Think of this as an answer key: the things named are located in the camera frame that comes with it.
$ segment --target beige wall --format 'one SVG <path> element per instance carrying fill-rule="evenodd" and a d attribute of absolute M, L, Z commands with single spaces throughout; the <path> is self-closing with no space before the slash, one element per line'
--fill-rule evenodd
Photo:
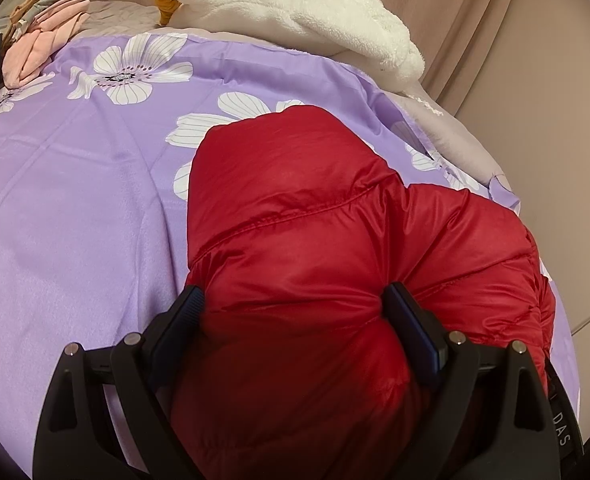
<path fill-rule="evenodd" d="M 590 317 L 590 0 L 512 0 L 457 117 L 507 173 L 572 328 Z M 590 433 L 590 324 L 574 338 Z"/>

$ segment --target pink garment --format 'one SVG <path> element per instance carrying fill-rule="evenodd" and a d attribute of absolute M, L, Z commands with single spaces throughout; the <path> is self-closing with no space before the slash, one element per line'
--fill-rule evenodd
<path fill-rule="evenodd" d="M 8 50 L 2 62 L 7 88 L 20 88 L 39 74 L 50 55 L 61 49 L 88 18 L 88 0 L 60 0 L 35 16 L 28 31 Z"/>

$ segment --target purple bed sheet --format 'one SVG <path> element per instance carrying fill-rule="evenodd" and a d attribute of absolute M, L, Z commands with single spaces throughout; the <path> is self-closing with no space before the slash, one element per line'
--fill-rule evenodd
<path fill-rule="evenodd" d="M 190 163 L 208 128 L 299 104 L 340 118 L 406 186 L 518 207 L 497 180 L 486 188 L 441 157 L 370 78 L 301 52 L 186 34 L 86 38 L 0 91 L 0 441 L 26 472 L 64 345 L 114 344 L 181 290 Z M 577 410 L 553 290 L 552 360 Z"/>

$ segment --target metal pin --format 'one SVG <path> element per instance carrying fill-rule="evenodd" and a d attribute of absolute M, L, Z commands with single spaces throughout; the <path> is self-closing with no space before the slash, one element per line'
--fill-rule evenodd
<path fill-rule="evenodd" d="M 526 350 L 528 350 L 524 342 L 519 340 L 512 342 L 512 349 L 515 350 L 518 354 L 526 353 Z"/>
<path fill-rule="evenodd" d="M 461 345 L 462 343 L 466 342 L 466 336 L 463 332 L 459 330 L 454 330 L 450 334 L 448 334 L 448 339 L 450 339 L 453 343 L 457 345 Z"/>
<path fill-rule="evenodd" d="M 127 334 L 126 337 L 124 338 L 124 344 L 126 344 L 128 346 L 135 346 L 135 345 L 137 345 L 137 343 L 140 342 L 141 339 L 142 339 L 142 336 L 139 333 L 131 332 L 130 334 Z"/>
<path fill-rule="evenodd" d="M 80 349 L 80 345 L 78 345 L 77 343 L 69 343 L 64 347 L 64 353 L 66 355 L 75 355 L 76 353 L 78 353 L 78 350 Z"/>

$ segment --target shiny red fabric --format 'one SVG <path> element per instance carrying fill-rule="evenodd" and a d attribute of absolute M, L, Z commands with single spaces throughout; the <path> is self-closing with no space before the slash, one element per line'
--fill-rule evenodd
<path fill-rule="evenodd" d="M 320 108 L 211 129 L 187 231 L 206 308 L 171 423 L 209 480 L 385 476 L 427 406 L 381 317 L 396 280 L 449 330 L 525 341 L 544 377 L 554 299 L 517 216 L 404 187 Z"/>

